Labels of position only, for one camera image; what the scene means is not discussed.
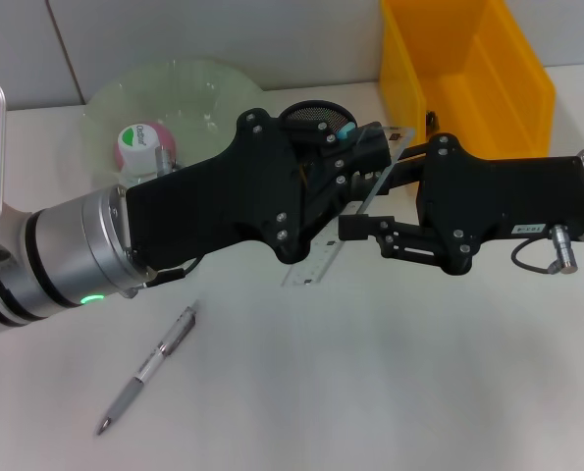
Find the grey mechanical pen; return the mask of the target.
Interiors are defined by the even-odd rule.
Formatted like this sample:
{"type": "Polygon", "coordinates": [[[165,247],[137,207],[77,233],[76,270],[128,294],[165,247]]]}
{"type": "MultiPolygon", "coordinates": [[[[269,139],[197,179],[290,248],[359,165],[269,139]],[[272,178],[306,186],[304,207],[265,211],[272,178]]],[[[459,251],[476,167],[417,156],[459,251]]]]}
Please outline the grey mechanical pen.
{"type": "Polygon", "coordinates": [[[170,357],[196,324],[198,302],[189,305],[165,336],[132,375],[99,421],[94,434],[99,437],[116,423],[132,406],[163,362],[170,357]]]}

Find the clear plastic water bottle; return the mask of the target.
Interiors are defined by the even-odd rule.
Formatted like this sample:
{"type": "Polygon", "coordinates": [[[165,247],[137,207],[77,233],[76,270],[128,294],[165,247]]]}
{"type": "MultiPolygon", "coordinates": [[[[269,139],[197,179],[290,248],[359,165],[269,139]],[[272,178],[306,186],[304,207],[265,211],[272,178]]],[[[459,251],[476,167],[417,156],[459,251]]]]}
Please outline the clear plastic water bottle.
{"type": "Polygon", "coordinates": [[[167,175],[177,168],[174,137],[159,123],[132,124],[117,138],[115,161],[127,187],[167,175]]]}

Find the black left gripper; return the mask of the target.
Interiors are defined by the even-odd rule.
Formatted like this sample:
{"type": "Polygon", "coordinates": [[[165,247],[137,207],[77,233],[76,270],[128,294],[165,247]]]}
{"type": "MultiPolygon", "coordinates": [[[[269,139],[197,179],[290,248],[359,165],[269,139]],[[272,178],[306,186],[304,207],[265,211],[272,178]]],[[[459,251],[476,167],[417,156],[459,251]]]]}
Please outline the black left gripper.
{"type": "Polygon", "coordinates": [[[306,190],[306,168],[381,171],[391,163],[377,123],[346,139],[311,122],[283,122],[256,108],[241,114],[221,154],[126,192],[133,256],[152,269],[170,269],[208,253],[254,240],[285,264],[303,260],[310,241],[351,201],[364,201],[379,173],[334,179],[306,190]]]}

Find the clear plastic ruler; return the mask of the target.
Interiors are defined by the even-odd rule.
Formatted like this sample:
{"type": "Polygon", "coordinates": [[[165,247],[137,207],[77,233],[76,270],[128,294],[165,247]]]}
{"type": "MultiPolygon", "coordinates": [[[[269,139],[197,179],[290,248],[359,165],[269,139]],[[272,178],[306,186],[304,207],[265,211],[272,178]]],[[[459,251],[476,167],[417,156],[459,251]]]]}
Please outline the clear plastic ruler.
{"type": "MultiPolygon", "coordinates": [[[[369,195],[364,201],[351,201],[344,211],[339,215],[358,215],[364,214],[373,198],[380,192],[383,183],[390,170],[397,162],[398,157],[406,149],[410,141],[415,137],[415,129],[404,127],[384,127],[378,124],[383,130],[388,140],[390,148],[391,163],[381,171],[349,171],[348,169],[325,168],[333,170],[335,173],[328,178],[328,182],[337,179],[338,183],[345,182],[345,176],[354,174],[367,175],[370,173],[379,173],[379,179],[370,190],[369,195]]],[[[344,243],[339,239],[338,217],[331,220],[324,229],[311,240],[310,251],[305,259],[293,264],[283,284],[285,286],[315,285],[320,283],[330,266],[336,259],[344,243]]]]}

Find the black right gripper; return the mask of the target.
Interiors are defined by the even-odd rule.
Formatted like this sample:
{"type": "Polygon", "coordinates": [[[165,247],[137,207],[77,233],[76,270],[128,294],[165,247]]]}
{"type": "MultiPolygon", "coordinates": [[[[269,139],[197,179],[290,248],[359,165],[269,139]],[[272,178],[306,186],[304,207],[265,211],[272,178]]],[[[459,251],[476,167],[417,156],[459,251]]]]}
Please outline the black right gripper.
{"type": "Polygon", "coordinates": [[[464,275],[485,242],[548,238],[557,253],[553,269],[576,272],[571,244],[584,236],[580,158],[485,160],[443,133],[403,150],[383,183],[383,194],[419,181],[416,206],[422,227],[394,217],[344,215],[339,217],[339,239],[374,237],[386,259],[464,275]]]}

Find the pink peach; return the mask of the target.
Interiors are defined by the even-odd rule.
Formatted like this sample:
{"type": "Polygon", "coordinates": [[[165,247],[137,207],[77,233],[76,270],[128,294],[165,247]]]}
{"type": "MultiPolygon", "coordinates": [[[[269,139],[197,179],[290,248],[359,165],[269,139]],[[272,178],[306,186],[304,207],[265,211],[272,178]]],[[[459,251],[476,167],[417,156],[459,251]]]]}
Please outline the pink peach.
{"type": "Polygon", "coordinates": [[[119,133],[114,147],[118,169],[126,169],[134,175],[155,173],[158,147],[168,149],[172,158],[175,158],[176,143],[165,126],[152,122],[127,126],[119,133]]]}

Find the black mesh pen holder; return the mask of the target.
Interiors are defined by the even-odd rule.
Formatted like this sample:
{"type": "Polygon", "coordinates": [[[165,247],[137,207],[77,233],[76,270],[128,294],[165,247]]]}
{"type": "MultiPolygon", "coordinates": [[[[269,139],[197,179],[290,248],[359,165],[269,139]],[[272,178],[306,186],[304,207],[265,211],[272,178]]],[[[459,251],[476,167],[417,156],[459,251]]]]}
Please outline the black mesh pen holder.
{"type": "Polygon", "coordinates": [[[325,100],[305,100],[295,103],[279,116],[284,122],[311,122],[320,131],[329,130],[336,134],[348,122],[356,119],[343,106],[325,100]]]}

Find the yellow plastic bin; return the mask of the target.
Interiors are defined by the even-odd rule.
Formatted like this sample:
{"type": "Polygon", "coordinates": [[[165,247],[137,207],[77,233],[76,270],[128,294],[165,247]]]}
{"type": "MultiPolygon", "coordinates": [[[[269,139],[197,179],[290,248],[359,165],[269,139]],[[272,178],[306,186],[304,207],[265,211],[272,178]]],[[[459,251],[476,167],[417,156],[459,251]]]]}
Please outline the yellow plastic bin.
{"type": "Polygon", "coordinates": [[[555,87],[504,0],[380,0],[379,87],[413,143],[454,134],[488,159],[550,153],[555,87]],[[427,133],[435,111],[440,128],[427,133]]]}

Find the green glass fruit plate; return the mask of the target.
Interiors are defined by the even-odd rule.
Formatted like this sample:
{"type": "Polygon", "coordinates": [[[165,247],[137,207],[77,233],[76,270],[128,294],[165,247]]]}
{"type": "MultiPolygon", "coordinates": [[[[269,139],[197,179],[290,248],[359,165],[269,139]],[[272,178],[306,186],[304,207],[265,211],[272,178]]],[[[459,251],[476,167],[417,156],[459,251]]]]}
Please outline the green glass fruit plate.
{"type": "Polygon", "coordinates": [[[165,126],[176,143],[177,168],[214,157],[235,136],[237,119],[263,108],[266,95],[242,72],[211,60],[172,60],[116,78],[87,102],[80,121],[82,161],[95,186],[120,181],[114,147],[135,123],[165,126]]]}

